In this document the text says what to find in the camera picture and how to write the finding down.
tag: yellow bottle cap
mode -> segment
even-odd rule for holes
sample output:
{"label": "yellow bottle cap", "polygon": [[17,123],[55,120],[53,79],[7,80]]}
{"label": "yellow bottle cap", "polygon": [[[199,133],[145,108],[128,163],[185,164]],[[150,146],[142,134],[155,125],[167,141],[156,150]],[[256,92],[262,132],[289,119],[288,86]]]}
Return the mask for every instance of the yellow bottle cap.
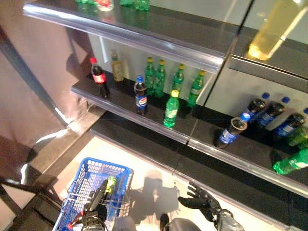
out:
{"label": "yellow bottle cap", "polygon": [[171,96],[174,97],[174,98],[177,98],[179,96],[179,91],[178,90],[172,90],[171,92]]}

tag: yellow liquid bottle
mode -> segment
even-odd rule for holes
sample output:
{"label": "yellow liquid bottle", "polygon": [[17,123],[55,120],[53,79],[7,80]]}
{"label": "yellow liquid bottle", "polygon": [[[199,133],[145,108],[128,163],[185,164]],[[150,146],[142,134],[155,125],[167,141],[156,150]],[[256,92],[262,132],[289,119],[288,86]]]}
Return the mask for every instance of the yellow liquid bottle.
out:
{"label": "yellow liquid bottle", "polygon": [[308,0],[278,0],[250,44],[248,54],[260,60],[269,59],[307,9]]}

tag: red label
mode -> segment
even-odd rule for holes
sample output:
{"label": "red label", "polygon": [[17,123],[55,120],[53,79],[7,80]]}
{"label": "red label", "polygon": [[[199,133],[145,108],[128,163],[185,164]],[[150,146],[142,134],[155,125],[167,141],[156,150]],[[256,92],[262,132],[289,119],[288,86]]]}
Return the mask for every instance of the red label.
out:
{"label": "red label", "polygon": [[93,76],[93,79],[96,83],[104,83],[106,82],[106,76],[105,74],[102,74],[100,76],[96,76],[96,75],[92,75]]}

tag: plastic basket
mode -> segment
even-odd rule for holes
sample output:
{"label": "plastic basket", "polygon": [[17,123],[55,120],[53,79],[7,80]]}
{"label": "plastic basket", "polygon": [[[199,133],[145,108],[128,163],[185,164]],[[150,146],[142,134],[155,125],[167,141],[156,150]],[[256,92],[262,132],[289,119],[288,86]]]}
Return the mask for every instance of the plastic basket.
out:
{"label": "plastic basket", "polygon": [[68,223],[83,210],[83,206],[90,199],[90,192],[99,188],[109,176],[116,177],[115,190],[106,205],[107,219],[105,224],[111,230],[114,219],[119,217],[119,214],[125,215],[121,210],[125,208],[123,200],[131,181],[132,170],[102,160],[85,158],[80,163],[75,179],[68,190],[67,198],[63,201],[61,213],[53,231],[69,231]]}

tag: red bottle cap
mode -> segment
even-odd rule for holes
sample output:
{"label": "red bottle cap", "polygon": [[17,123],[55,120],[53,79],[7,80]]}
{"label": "red bottle cap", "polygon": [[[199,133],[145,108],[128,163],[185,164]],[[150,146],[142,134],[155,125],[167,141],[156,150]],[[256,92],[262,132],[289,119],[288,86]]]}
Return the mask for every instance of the red bottle cap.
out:
{"label": "red bottle cap", "polygon": [[92,64],[95,64],[95,63],[97,63],[97,59],[96,59],[95,57],[91,57],[91,58],[90,58],[90,62],[91,62]]}

